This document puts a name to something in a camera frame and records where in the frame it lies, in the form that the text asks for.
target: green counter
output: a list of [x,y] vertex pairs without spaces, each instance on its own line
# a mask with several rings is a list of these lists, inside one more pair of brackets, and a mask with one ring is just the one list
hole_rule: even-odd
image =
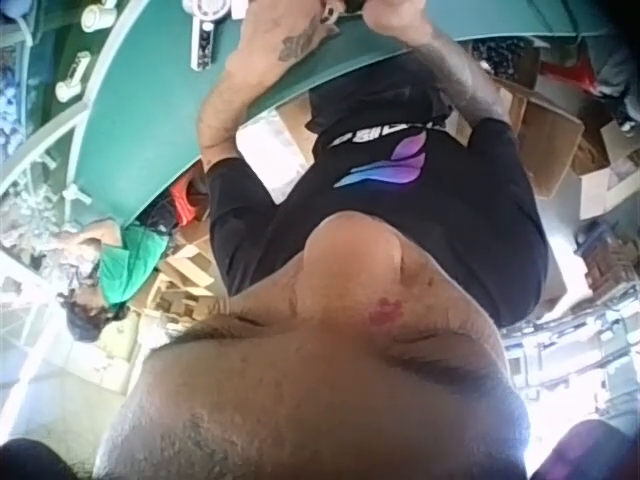
[[[592,2],[571,1],[582,35],[607,24]],[[458,40],[512,35],[573,36],[557,0],[431,0],[430,17]],[[252,109],[255,115],[309,88],[402,52],[357,18],[342,34],[298,65]],[[72,203],[71,218],[110,215],[130,222],[196,158],[195,121],[201,101],[235,48],[240,22],[216,29],[217,61],[206,72],[189,68],[191,20],[180,2],[150,0],[117,51],[97,92],[84,133],[75,183],[93,203]]]

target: logo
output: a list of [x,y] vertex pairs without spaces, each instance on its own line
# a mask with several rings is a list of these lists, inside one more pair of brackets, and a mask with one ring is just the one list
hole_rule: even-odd
[[391,160],[370,163],[363,167],[352,168],[334,188],[353,185],[365,180],[385,183],[405,184],[416,180],[426,161],[426,154],[421,153],[427,142],[427,132],[415,137],[405,138],[391,155]]

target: tattooed arm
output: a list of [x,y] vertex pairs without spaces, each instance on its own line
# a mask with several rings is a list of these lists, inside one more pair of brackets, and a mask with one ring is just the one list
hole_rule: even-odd
[[242,24],[238,48],[207,96],[198,120],[205,171],[239,156],[236,133],[249,106],[334,27],[323,23],[318,0],[254,0]]
[[419,52],[440,90],[472,127],[484,118],[509,123],[493,81],[456,42],[428,22],[425,4],[425,0],[367,0],[363,17],[372,30]]

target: man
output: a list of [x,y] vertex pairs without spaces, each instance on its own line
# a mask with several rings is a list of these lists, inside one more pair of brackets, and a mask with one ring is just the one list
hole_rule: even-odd
[[[98,478],[526,477],[498,327],[538,302],[547,243],[496,88],[424,8],[365,3],[408,67],[312,92],[316,163],[277,207],[235,134],[332,27],[319,0],[250,4],[198,123],[228,309],[146,360]],[[432,77],[468,148],[426,128]]]
[[147,207],[138,221],[120,227],[112,219],[87,225],[80,232],[61,232],[49,249],[97,259],[77,288],[58,296],[67,312],[67,327],[79,342],[93,343],[112,322],[124,320],[127,302],[142,288],[169,245],[175,209],[166,193]]

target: red object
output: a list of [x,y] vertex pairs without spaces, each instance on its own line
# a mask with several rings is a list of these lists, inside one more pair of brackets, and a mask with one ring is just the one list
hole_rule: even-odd
[[187,198],[187,188],[196,173],[196,168],[190,168],[169,187],[169,193],[176,206],[178,225],[184,227],[196,218],[197,210],[189,203]]
[[582,54],[578,63],[571,67],[540,62],[540,75],[575,85],[587,93],[597,94],[598,80],[587,54]]

